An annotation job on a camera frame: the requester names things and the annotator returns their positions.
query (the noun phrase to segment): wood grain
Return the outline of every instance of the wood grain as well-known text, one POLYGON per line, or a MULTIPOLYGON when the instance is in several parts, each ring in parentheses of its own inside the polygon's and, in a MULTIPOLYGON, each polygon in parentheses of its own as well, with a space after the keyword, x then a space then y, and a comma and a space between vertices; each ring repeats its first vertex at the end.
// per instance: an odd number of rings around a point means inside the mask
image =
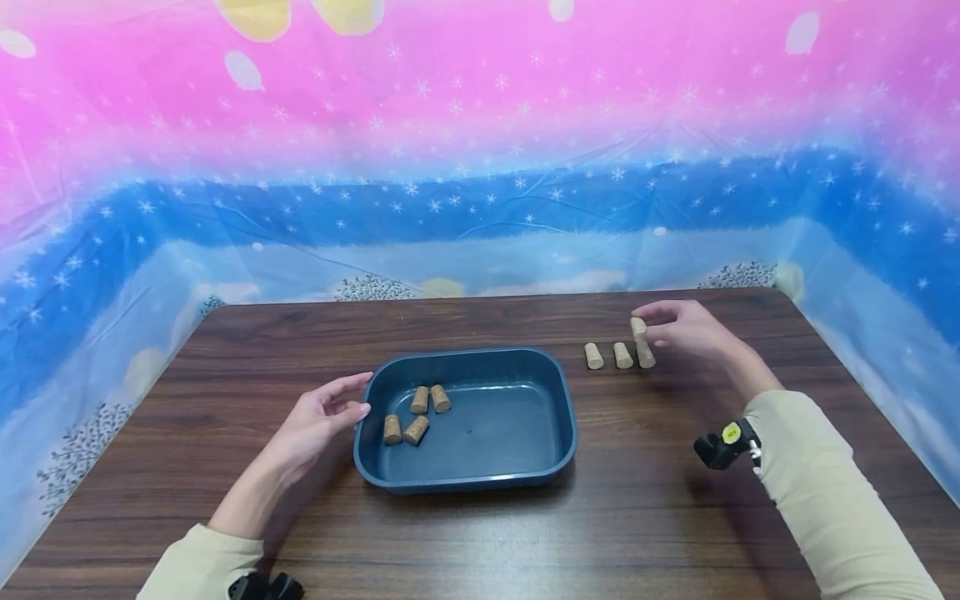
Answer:
POLYGON ((745 461, 691 445, 740 404, 722 377, 657 353, 613 367, 629 311, 701 300, 791 389, 813 396, 947 597, 960 513, 783 295, 768 289, 229 306, 190 338, 0 595, 132 598, 168 544, 213 513, 298 395, 404 353, 537 346, 564 366, 574 462, 527 490, 395 497, 348 440, 272 526, 274 569, 309 598, 814 598, 796 545, 745 461), (583 347, 608 361, 587 370, 583 347))

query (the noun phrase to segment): left hand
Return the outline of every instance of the left hand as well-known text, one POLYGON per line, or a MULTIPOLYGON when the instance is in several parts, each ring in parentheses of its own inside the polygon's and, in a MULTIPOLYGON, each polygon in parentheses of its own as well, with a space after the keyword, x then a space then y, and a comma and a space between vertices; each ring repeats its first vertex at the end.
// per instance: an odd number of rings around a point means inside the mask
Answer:
POLYGON ((340 396, 344 392, 364 390, 372 376, 372 372, 361 372, 341 377, 301 395, 257 462, 263 467, 278 469, 287 484, 299 481, 338 433, 350 429, 370 413, 369 404, 343 401, 340 396))

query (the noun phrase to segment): upright cork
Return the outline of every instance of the upright cork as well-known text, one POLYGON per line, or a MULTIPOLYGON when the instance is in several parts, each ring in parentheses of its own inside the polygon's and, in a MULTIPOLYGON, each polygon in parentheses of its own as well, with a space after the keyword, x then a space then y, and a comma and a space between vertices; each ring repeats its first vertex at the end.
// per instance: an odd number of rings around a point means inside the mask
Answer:
POLYGON ((591 371, 596 371, 597 369, 603 368, 603 356, 600 355, 600 350, 597 349, 597 345, 593 342, 590 342, 584 346, 584 354, 587 355, 587 368, 591 371))
POLYGON ((627 345, 623 342, 617 342, 613 345, 613 356, 616 357, 616 367, 618 369, 629 369, 634 365, 634 357, 627 350, 627 345))
POLYGON ((403 436, 400 435, 400 418, 397 415, 387 415, 383 420, 383 443, 397 445, 400 442, 403 442, 403 436))
POLYGON ((426 428, 429 426, 430 421, 424 415, 420 415, 403 432, 403 439, 408 444, 420 445, 420 440, 423 439, 423 434, 426 433, 426 428))
POLYGON ((634 341, 645 340, 647 324, 640 317, 630 318, 630 329, 634 331, 634 341))
POLYGON ((630 318, 630 329, 634 331, 634 341, 636 342, 636 361, 641 369, 652 369, 657 364, 654 353, 647 344, 647 323, 640 317, 630 318))
POLYGON ((657 364, 654 353, 650 351, 647 343, 642 340, 636 343, 636 361, 639 363, 641 369, 652 369, 657 364))
POLYGON ((414 401, 410 403, 410 412, 414 415, 426 415, 426 406, 430 398, 430 390, 425 385, 418 386, 414 393, 414 401))
POLYGON ((450 410, 450 398, 446 397, 444 386, 437 384, 430 388, 430 396, 433 398, 433 410, 438 415, 450 410))

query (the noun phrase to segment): sleeve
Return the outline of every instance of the sleeve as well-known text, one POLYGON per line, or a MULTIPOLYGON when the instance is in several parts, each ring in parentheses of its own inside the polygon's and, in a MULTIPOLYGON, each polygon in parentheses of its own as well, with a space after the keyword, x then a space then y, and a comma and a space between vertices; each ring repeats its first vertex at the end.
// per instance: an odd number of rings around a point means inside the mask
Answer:
POLYGON ((137 600, 228 599, 230 585, 255 570, 262 540, 228 536, 194 525, 163 553, 137 600))
POLYGON ((760 481, 825 600, 942 600, 853 451, 804 394, 776 390, 747 406, 760 438, 760 481))

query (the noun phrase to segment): blue tray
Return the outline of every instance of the blue tray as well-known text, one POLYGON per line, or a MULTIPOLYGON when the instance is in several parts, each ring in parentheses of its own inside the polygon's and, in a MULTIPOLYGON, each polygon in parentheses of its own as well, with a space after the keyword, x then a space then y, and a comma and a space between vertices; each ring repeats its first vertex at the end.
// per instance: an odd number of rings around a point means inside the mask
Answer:
POLYGON ((394 359, 367 386, 370 414, 357 427, 353 462, 393 493, 463 492, 549 481, 577 449, 577 420, 564 370, 535 348, 492 348, 394 359), (406 428, 419 385, 444 386, 452 408, 419 446, 383 443, 383 420, 406 428))

